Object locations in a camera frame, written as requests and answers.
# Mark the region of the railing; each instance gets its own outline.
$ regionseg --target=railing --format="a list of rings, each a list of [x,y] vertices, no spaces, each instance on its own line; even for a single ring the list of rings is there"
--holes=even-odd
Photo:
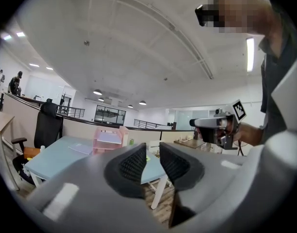
[[[84,116],[85,109],[67,107],[64,105],[58,105],[56,113],[62,114],[68,117],[81,118]]]
[[[145,122],[145,121],[141,121],[141,120],[137,120],[137,119],[134,120],[133,125],[140,129],[156,129],[158,126],[161,126],[161,124]]]

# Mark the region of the black office chair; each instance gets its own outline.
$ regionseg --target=black office chair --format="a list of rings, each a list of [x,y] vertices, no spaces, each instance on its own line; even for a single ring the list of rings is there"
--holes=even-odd
[[[57,140],[58,134],[59,138],[62,137],[63,118],[56,116],[57,107],[58,106],[55,103],[51,102],[45,102],[42,104],[40,112],[37,115],[37,123],[34,135],[35,148],[40,149],[42,145],[47,148]],[[27,139],[22,137],[13,139],[12,143],[19,143],[20,148],[24,153],[25,148],[23,142],[25,141],[27,141]],[[23,171],[22,164],[26,164],[27,162],[28,160],[24,158],[23,154],[13,159],[13,165],[21,178],[30,184],[34,184],[32,177],[27,176]]]

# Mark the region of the paper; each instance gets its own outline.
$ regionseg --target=paper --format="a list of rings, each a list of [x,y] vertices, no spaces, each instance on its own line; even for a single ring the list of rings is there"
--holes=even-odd
[[[72,150],[75,150],[75,151],[78,151],[78,152],[81,152],[84,154],[92,153],[92,147],[83,145],[81,143],[73,144],[73,145],[69,146],[69,149],[72,149]]]

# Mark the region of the white ceiling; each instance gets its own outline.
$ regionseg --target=white ceiling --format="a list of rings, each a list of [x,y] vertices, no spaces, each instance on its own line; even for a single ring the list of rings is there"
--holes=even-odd
[[[16,16],[27,37],[6,44],[26,64],[49,64],[87,98],[98,99],[92,91],[101,89],[123,107],[137,108],[146,99],[148,107],[162,107],[163,94],[172,89],[247,75],[248,36],[200,27],[194,10],[203,3],[207,0],[28,0]],[[15,23],[9,28],[19,30]],[[264,56],[257,48],[261,37],[255,39],[250,76],[260,75]]]

